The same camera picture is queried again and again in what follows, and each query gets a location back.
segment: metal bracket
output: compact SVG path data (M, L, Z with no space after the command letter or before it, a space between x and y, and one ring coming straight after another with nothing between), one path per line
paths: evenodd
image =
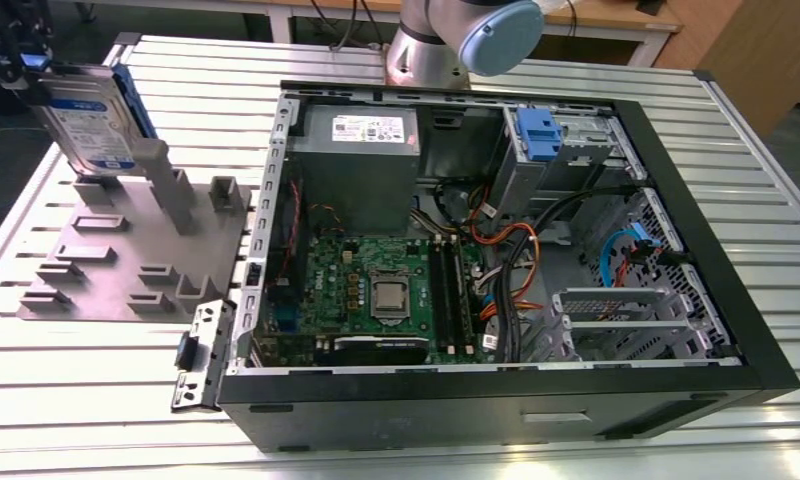
M192 328L177 347L175 365L181 371L172 395L172 413L220 411L216 394L236 308L228 300L216 300L196 309Z

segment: aluminum work table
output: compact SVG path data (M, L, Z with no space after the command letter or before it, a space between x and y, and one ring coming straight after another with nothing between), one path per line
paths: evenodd
M172 163L193 181L236 175L255 188L279 81L383 82L379 54L355 49L332 54L315 46L147 36L116 45L107 61L117 58L131 66ZM715 85L690 72L528 61L507 75L475 78L473 88L643 104L800 376L800 192ZM53 146L0 229L0 473L800 478L800 390L650 440L263 454L223 413L169 413L184 326L16 318L77 201L72 180ZM235 279L241 274L239 265Z

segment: wooden table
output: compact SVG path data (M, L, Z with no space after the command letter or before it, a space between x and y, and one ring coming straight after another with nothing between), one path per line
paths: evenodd
M328 18L348 19L352 0L316 0ZM651 67L671 33L682 29L672 11L663 7L658 16L635 10L634 0L575 0L578 12L576 37L627 40L638 48L628 61L634 67ZM260 14L269 17L273 41L292 43L293 17L317 17L311 0L87 0L87 3L179 8ZM403 0L368 0L377 22L399 23ZM367 19L361 9L357 18ZM546 35L570 35L572 13L568 8L546 15Z

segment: table leg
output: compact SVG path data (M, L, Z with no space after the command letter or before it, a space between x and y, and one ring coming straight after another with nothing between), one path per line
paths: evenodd
M291 20L293 17L291 9L277 5L267 5L267 15L269 16L273 43L292 43Z
M658 55L662 53L662 49L667 44L667 39L670 38L670 33L667 32L646 32L646 38L638 48L635 49L635 53L631 56L631 60L628 60L630 67L651 67L655 63L655 59Z
M95 16L95 6L88 3L75 2L75 7L77 9L77 14L80 15L80 21L83 23L92 23L97 18Z

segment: power supply label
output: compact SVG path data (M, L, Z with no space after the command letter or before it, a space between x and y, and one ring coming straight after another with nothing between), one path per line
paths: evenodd
M332 119L332 141L404 143L403 117L339 115Z
M119 118L101 102L54 99L50 108L71 138L77 155L99 168L128 170L136 166L121 133Z

